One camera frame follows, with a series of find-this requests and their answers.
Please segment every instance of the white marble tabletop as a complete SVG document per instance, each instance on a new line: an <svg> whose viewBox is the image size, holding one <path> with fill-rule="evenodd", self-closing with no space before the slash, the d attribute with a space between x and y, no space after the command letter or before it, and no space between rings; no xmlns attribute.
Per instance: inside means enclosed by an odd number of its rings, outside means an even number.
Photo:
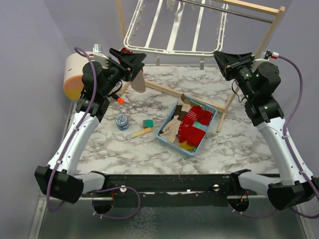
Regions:
<svg viewBox="0 0 319 239"><path fill-rule="evenodd" d="M231 93L216 67L148 66L145 78L178 91L225 105ZM220 113L193 158L162 145L156 133L177 98L147 88L145 93L131 88L123 96L125 103L111 100L109 108L91 135L78 164L78 173L92 170L107 174L220 174L240 169L256 173L277 173L277 167L260 133L245 114L237 98L229 108L223 128L216 133ZM127 131L120 131L115 116L125 113L130 121ZM143 128L143 120L151 119L151 133L131 139L130 134Z"/></svg>

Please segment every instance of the cloth item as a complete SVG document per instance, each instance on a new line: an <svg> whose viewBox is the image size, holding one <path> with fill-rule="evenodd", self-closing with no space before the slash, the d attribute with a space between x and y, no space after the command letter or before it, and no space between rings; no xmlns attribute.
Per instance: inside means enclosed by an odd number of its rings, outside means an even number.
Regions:
<svg viewBox="0 0 319 239"><path fill-rule="evenodd" d="M194 106L195 103L191 102L184 94L182 94L178 99L173 119L165 125L163 130L159 132L159 135L165 138L168 142L173 143L178 134L181 121Z"/></svg>
<svg viewBox="0 0 319 239"><path fill-rule="evenodd" d="M131 54L133 53L132 51L126 49L125 47L123 47L120 51L124 52L124 53L131 53ZM146 84L145 84L145 79L144 79L144 75L143 75L143 68L136 75L135 79L130 83L131 83L132 89L135 90L136 92L144 93L146 91Z"/></svg>
<svg viewBox="0 0 319 239"><path fill-rule="evenodd" d="M200 122L195 121L194 124L193 124L193 126L194 126L195 128L201 128L202 125L201 125Z"/></svg>
<svg viewBox="0 0 319 239"><path fill-rule="evenodd" d="M189 152L193 152L194 149L196 149L195 146L189 145L189 144L187 143L187 141L185 141L185 142L183 142L183 143L180 143L179 146L180 146L181 148L183 148L183 149L189 151Z"/></svg>
<svg viewBox="0 0 319 239"><path fill-rule="evenodd" d="M176 139L175 139L175 141L173 142L173 144L175 144L176 146L179 146L179 145L180 145L179 140L178 140L178 135L176 135Z"/></svg>
<svg viewBox="0 0 319 239"><path fill-rule="evenodd" d="M189 145L199 146L199 143L205 136L205 131L193 127L192 125L197 120L201 124L209 124L212 113L209 111L204 111L201 106L194 106L184 117L182 123L180 124L178 131L178 139L180 143L187 141Z"/></svg>

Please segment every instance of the black metal frame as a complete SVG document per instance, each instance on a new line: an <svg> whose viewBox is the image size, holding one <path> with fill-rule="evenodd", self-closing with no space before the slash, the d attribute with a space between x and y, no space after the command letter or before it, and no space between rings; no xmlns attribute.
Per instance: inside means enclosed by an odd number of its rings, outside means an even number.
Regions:
<svg viewBox="0 0 319 239"><path fill-rule="evenodd" d="M231 174L201 174L201 175L107 175L103 189L127 186L136 189L141 198L142 207L189 207L216 206L227 207L228 196L241 196L242 188L236 188ZM279 174L263 174L267 177L279 177ZM111 197L111 192L87 193L85 198L93 198L93 204L107 205L108 200L94 198ZM116 207L136 207L136 194L127 190L122 193L115 191Z"/></svg>

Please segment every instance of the wooden frame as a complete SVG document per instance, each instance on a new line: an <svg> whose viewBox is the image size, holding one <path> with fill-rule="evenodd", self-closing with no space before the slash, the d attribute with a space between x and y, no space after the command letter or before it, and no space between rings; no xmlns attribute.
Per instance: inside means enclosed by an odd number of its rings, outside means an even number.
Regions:
<svg viewBox="0 0 319 239"><path fill-rule="evenodd" d="M116 7L117 7L119 21L120 21L121 33L122 33L122 37L124 39L125 35L126 35L126 28L125 28L125 22L124 22L122 1L121 0L115 0L115 1L116 1ZM265 49L268 41L270 40L271 36L273 35L276 27L278 26L279 22L281 21L283 15L284 15L284 12L285 12L284 6L281 6L279 9L275 9L275 8L257 5L257 4L253 4L253 3L248 3L248 2L244 2L244 1L240 1L240 0L214 0L214 1L275 16L275 19L273 20L273 22L272 22L270 28L268 29L263 41L261 42L261 44L259 45L259 47L255 53L255 56L257 56L257 57L260 56L262 51ZM146 83L146 86L149 88L167 93L167 94L172 95L172 96L179 97L182 94L182 92L179 92L177 90L171 89L171 88L166 87L166 86L162 86L162 85L157 84L155 82L145 80L145 83ZM130 86L130 83L126 83L124 85L124 87L122 88L122 90L120 91L120 95L123 95L129 86ZM235 93L230 94L228 96L228 99L227 99L225 106L220 106L220 105L217 105L213 102L209 102L207 100L202 100L202 99L196 98L197 100L199 100L201 102L204 102L206 104L209 104L211 106L216 107L218 112L222 113L221 120L220 120L218 128L217 128L217 132L221 131L221 128L223 126L227 111L228 111L228 109L229 109L229 107L230 107L230 105L233 102L235 97L236 97Z"/></svg>

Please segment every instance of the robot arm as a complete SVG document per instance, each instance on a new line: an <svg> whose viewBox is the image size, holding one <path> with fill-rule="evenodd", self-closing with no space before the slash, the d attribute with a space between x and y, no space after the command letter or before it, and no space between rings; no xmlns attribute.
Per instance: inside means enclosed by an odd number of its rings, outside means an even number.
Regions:
<svg viewBox="0 0 319 239"><path fill-rule="evenodd" d="M279 69L265 59L254 60L251 53L235 55L220 51L214 52L222 75L227 81L235 79L243 92L246 103L245 111L253 125L264 137L278 166L280 178L268 178L257 175L250 170L232 173L237 188L255 191L269 198L278 210L306 202L315 194L303 174L319 187L319 179L314 178L300 154L289 132L284 136L284 113L272 96L280 84ZM288 137L296 160L286 143ZM302 165L301 173L297 163Z"/></svg>
<svg viewBox="0 0 319 239"><path fill-rule="evenodd" d="M47 166L38 166L34 173L40 189L45 195L50 187L52 197L75 203L82 194L103 187L105 177L102 174L90 172L89 174L75 176L76 168L87 141L101 122L109 106L107 96L120 80L133 81L144 66L142 61L146 57L143 53L124 53L113 48L110 49L110 53L120 63L101 53L94 55L93 66L96 71L97 86L94 101L87 115L85 115L85 112L92 99L94 81L91 65L87 63L83 67L82 82L84 88L81 98L77 102L72 125Z"/></svg>

